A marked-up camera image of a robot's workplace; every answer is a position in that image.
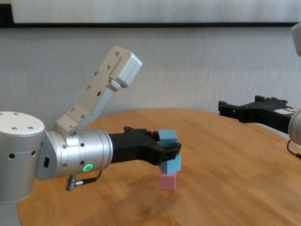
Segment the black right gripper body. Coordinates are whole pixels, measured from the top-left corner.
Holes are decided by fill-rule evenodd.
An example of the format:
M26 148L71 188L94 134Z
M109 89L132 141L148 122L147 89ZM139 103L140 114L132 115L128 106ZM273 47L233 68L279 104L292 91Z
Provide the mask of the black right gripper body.
M253 102L241 106L242 123L259 123L288 134L288 126L296 108L288 105L265 105Z

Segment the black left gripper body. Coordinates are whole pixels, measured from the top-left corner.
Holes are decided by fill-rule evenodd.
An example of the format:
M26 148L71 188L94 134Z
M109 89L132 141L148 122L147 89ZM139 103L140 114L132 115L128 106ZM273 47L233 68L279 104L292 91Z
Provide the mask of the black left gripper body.
M123 133L111 133L113 155L111 164L141 160L150 164L160 164L161 146L147 129L124 127Z

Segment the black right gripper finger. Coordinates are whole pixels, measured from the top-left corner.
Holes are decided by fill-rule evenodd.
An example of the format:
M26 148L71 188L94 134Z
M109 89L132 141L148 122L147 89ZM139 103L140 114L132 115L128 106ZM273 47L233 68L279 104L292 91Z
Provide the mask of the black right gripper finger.
M255 102L263 102L265 105L286 105L287 101L276 97L255 96Z
M218 111L220 116L241 121L241 110L242 108L238 105L231 105L225 101L218 102Z

